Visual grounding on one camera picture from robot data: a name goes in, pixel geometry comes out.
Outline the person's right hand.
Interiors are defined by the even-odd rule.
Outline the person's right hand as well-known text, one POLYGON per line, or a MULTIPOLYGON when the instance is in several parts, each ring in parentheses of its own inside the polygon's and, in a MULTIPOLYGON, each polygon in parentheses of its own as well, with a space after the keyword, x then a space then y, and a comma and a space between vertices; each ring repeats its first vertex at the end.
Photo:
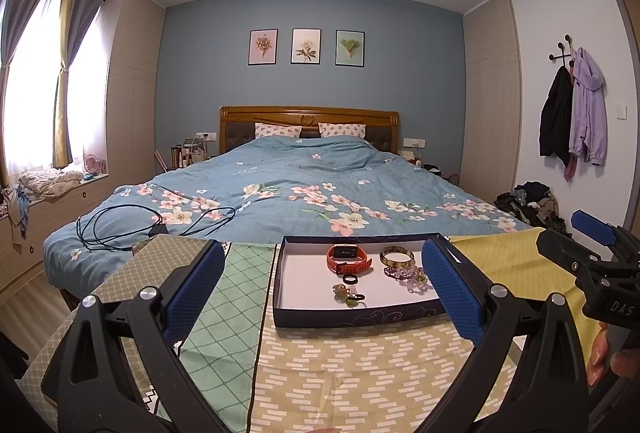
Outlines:
POLYGON ((587 364, 587 382, 590 387, 594 387, 605 374, 605 361, 610 360, 608 367, 619 377, 634 379, 640 368, 639 349, 622 349, 621 351, 610 353, 610 343, 608 343, 608 324, 600 321, 600 330, 594 338, 591 346, 591 353, 587 364))

